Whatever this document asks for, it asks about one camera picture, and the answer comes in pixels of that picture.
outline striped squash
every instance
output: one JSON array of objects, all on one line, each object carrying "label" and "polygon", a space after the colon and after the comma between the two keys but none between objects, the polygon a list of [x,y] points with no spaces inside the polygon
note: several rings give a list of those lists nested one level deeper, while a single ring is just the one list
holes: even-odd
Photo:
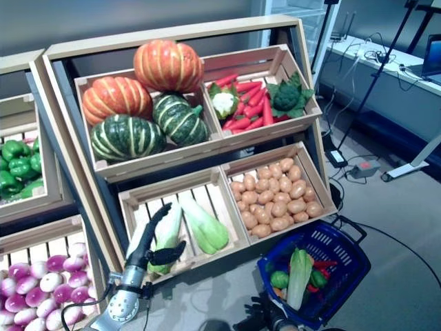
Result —
[{"label": "striped squash", "polygon": [[157,91],[194,92],[204,75],[194,49],[172,40],[155,39],[140,46],[133,66],[136,78]]},{"label": "striped squash", "polygon": [[128,115],[112,115],[92,128],[92,148],[99,159],[126,161],[161,152],[166,140],[150,121]]},{"label": "striped squash", "polygon": [[190,146],[208,139],[208,129],[199,118],[202,106],[192,108],[177,93],[163,93],[153,100],[153,120],[178,146]]},{"label": "striped squash", "polygon": [[145,119],[152,118],[152,98],[135,79],[102,77],[83,94],[83,113],[92,126],[107,116],[128,114]]}]

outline laptop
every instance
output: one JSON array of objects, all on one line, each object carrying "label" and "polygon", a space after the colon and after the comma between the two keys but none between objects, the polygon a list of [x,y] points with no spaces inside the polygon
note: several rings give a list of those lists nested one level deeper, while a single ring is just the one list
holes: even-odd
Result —
[{"label": "laptop", "polygon": [[422,65],[409,66],[414,74],[441,85],[441,34],[431,34]]}]

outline green pumpkin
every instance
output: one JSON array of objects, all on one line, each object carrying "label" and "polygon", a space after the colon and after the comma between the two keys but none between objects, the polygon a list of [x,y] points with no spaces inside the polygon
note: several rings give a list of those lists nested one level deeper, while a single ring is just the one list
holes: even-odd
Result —
[{"label": "green pumpkin", "polygon": [[106,161],[126,161],[161,152],[166,140],[161,129],[139,117],[113,115],[90,133],[95,155]]},{"label": "green pumpkin", "polygon": [[163,93],[153,100],[153,120],[178,146],[190,146],[208,140],[208,129],[199,118],[202,106],[192,108],[177,93]]}]

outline basket handle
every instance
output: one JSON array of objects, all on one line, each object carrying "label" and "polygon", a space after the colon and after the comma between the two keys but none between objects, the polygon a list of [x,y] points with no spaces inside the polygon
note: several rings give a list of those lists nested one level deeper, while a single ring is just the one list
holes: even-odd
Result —
[{"label": "basket handle", "polygon": [[349,238],[354,242],[359,244],[364,238],[366,238],[367,233],[366,231],[364,231],[358,224],[354,223],[353,221],[351,221],[350,219],[342,216],[342,215],[338,215],[336,219],[334,219],[332,221],[332,225],[334,225],[335,223],[337,223],[337,221],[340,221],[342,223],[346,223],[349,224],[350,226],[352,226],[352,228],[356,229],[357,231],[359,231],[360,233],[360,238],[358,238],[357,240],[355,240],[354,238],[352,238],[352,236],[349,236]]}]

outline wooden crate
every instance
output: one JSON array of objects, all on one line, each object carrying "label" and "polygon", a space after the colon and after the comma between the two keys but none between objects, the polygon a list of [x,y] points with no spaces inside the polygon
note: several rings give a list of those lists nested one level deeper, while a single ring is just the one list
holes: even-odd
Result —
[{"label": "wooden crate", "polygon": [[[300,81],[304,89],[309,88],[296,61],[294,60],[287,45],[258,48],[203,57],[205,62],[204,93],[209,100],[209,106],[213,107],[208,95],[207,86],[212,81],[225,77],[229,74],[239,74],[239,82],[262,81],[266,83],[280,83],[295,72],[299,73]],[[219,121],[216,121],[217,129],[222,134],[222,148],[220,152],[229,152],[247,146],[254,146],[264,141],[270,141],[279,137],[306,130],[322,114],[315,97],[313,96],[305,106],[302,117],[290,119],[271,126],[261,127],[240,134],[231,134],[231,131],[222,131]]]},{"label": "wooden crate", "polygon": [[[128,77],[131,79],[136,79],[134,70],[122,70],[117,72],[107,72],[104,74],[96,74],[93,76],[79,77],[75,79],[76,94],[79,100],[79,106],[81,108],[81,114],[83,115],[82,101],[81,98],[83,93],[92,86],[94,80],[105,77]],[[153,90],[148,90],[150,95],[154,97],[158,93]],[[92,155],[92,164],[96,173],[105,177],[110,183],[123,181],[125,179],[133,178],[148,172],[153,172],[157,170],[162,170],[165,168],[172,168],[183,163],[193,162],[198,159],[203,159],[205,157],[210,157],[212,155],[218,154],[218,149],[221,147],[220,131],[218,130],[216,115],[212,112],[212,109],[208,106],[208,99],[206,99],[203,94],[203,89],[190,94],[191,99],[197,104],[201,104],[204,108],[202,112],[202,120],[207,125],[210,136],[209,141],[204,143],[198,143],[192,146],[186,146],[178,148],[174,143],[172,143],[168,138],[168,147],[166,151],[149,155],[147,157],[142,157],[139,159],[134,159],[130,161],[108,164],[107,161],[97,160],[92,149],[89,134],[88,145],[89,153]],[[91,125],[87,123],[83,115],[83,122],[85,130],[88,133],[91,130]]]},{"label": "wooden crate", "polygon": [[[68,255],[68,246],[76,242],[86,244],[89,268],[92,271],[92,284],[96,288],[97,295],[101,296],[105,287],[102,269],[91,249],[92,244],[80,215],[0,237],[0,270],[8,270],[14,263],[31,264],[36,261],[45,261],[53,255]],[[68,279],[68,272],[62,274]],[[102,302],[98,311],[104,311],[105,306],[106,302]],[[87,317],[76,326],[85,326],[93,317]]]},{"label": "wooden crate", "polygon": [[157,279],[148,274],[147,277],[150,281],[159,282],[168,279],[185,270],[209,263],[249,245],[247,234],[238,222],[240,215],[234,206],[235,202],[231,199],[228,191],[225,174],[223,174],[220,167],[215,167],[119,194],[125,226],[130,239],[136,225],[140,222],[148,223],[150,217],[153,217],[154,213],[165,203],[191,195],[202,208],[215,216],[228,229],[229,243],[227,246],[216,254],[205,254],[198,247],[185,220],[185,215],[183,215],[180,239],[187,242],[185,251],[174,264],[170,273]]},{"label": "wooden crate", "polygon": [[[296,164],[302,170],[301,178],[307,182],[307,185],[311,186],[314,189],[316,193],[316,200],[323,207],[323,213],[319,217],[314,217],[306,222],[295,223],[282,231],[273,232],[268,237],[265,237],[263,239],[259,239],[256,236],[249,235],[249,240],[251,243],[256,243],[262,240],[266,240],[268,238],[278,236],[279,234],[293,230],[302,225],[311,223],[313,221],[316,221],[317,219],[328,216],[330,214],[335,214],[337,212],[337,208],[332,202],[331,197],[329,196],[329,192],[326,190],[326,187],[323,184],[320,175],[318,174],[317,169],[315,168],[314,163],[311,160],[311,157],[308,155],[308,152],[306,151],[303,142],[295,143],[290,146],[276,148],[275,150],[271,150],[269,152],[264,152],[254,155],[252,157],[246,157],[244,159],[227,163],[226,166],[224,166],[224,169],[225,174],[228,178],[228,183],[230,184],[232,181],[242,181],[245,173],[249,173],[254,176],[254,178],[256,178],[257,168],[268,166],[270,163],[280,161],[281,159],[284,159],[286,157],[293,158],[294,164]],[[230,198],[233,199],[233,193],[231,190],[229,191],[229,195]]]},{"label": "wooden crate", "polygon": [[30,216],[44,208],[57,208],[72,201],[61,176],[58,161],[49,138],[41,126],[37,105],[32,94],[0,100],[0,140],[27,140],[39,137],[44,188],[34,190],[33,197],[0,205],[0,223]]}]

